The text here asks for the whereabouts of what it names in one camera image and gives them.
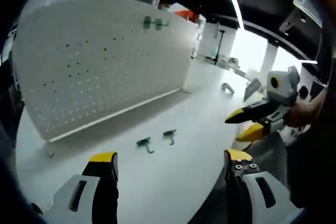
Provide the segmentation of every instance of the pegboard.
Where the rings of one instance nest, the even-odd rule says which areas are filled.
[[[144,29],[145,16],[169,25]],[[150,5],[72,0],[19,22],[13,62],[27,112],[52,141],[180,89],[196,42],[195,24]]]

